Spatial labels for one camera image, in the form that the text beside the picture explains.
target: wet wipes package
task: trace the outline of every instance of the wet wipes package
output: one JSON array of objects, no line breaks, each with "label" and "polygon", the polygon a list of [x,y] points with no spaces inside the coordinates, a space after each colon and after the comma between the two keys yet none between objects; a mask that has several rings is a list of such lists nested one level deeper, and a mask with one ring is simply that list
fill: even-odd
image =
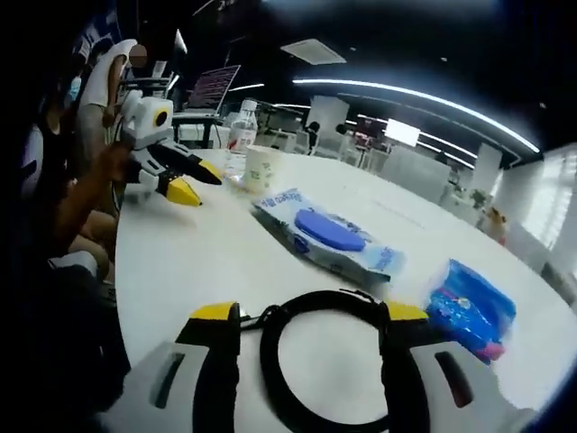
[{"label": "wet wipes package", "polygon": [[299,254],[327,270],[361,285],[389,281],[405,264],[405,255],[361,230],[356,224],[326,212],[298,189],[255,201]]}]

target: face mask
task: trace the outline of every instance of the face mask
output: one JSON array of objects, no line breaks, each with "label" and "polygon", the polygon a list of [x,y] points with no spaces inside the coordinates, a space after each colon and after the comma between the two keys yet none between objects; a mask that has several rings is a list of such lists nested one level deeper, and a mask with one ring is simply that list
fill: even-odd
[{"label": "face mask", "polygon": [[80,85],[82,84],[82,78],[74,77],[72,82],[70,83],[69,89],[69,100],[70,102],[76,101],[78,97],[78,93],[80,93]]}]

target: air vent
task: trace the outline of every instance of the air vent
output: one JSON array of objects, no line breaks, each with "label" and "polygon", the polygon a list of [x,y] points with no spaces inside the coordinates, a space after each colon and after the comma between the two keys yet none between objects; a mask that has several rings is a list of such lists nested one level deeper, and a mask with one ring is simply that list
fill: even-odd
[{"label": "air vent", "polygon": [[317,39],[307,39],[305,41],[291,43],[290,45],[280,47],[280,49],[311,65],[346,63],[345,59]]}]

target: white shirt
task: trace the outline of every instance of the white shirt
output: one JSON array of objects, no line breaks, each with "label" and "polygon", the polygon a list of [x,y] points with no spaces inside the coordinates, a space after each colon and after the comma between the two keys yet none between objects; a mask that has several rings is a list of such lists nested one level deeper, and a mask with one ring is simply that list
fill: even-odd
[{"label": "white shirt", "polygon": [[[100,58],[88,78],[84,94],[80,99],[80,106],[86,106],[88,104],[95,104],[97,106],[108,105],[108,72],[110,67],[113,64],[114,59],[118,56],[126,56],[126,59],[128,60],[128,54],[130,53],[131,48],[137,43],[138,42],[135,39],[126,39],[122,42],[118,42]],[[121,76],[126,63],[127,61],[121,69]]]}]

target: blue lid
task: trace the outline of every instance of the blue lid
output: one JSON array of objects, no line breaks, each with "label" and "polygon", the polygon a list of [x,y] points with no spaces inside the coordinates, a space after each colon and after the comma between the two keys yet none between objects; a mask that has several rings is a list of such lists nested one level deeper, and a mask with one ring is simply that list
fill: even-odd
[{"label": "blue lid", "polygon": [[336,250],[362,251],[365,246],[365,241],[360,236],[311,210],[299,210],[295,225],[302,232]]}]

